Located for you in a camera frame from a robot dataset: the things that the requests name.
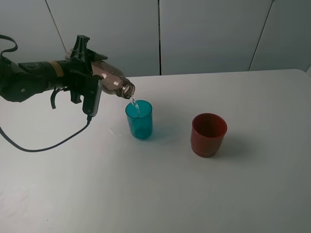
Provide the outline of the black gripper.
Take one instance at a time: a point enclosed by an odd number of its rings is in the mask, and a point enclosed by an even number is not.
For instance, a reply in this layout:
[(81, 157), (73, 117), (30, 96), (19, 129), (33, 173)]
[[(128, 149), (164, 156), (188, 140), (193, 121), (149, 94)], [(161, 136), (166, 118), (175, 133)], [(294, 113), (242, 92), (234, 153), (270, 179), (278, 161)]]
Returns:
[(87, 49), (90, 40), (85, 35), (77, 35), (75, 45), (71, 52), (71, 58), (65, 58), (66, 87), (70, 91), (70, 100), (80, 103), (94, 103), (94, 78), (89, 59), (91, 61), (103, 61), (108, 57)]

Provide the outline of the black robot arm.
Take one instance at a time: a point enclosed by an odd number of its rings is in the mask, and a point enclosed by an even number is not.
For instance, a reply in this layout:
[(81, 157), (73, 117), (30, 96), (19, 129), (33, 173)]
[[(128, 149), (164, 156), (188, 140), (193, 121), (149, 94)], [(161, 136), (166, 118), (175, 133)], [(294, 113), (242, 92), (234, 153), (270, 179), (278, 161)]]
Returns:
[(78, 35), (74, 48), (65, 59), (50, 62), (14, 63), (3, 54), (18, 49), (1, 51), (0, 95), (7, 101), (23, 102), (33, 95), (53, 90), (70, 91), (73, 103), (80, 103), (86, 79), (92, 77), (91, 64), (107, 57), (87, 48), (89, 37)]

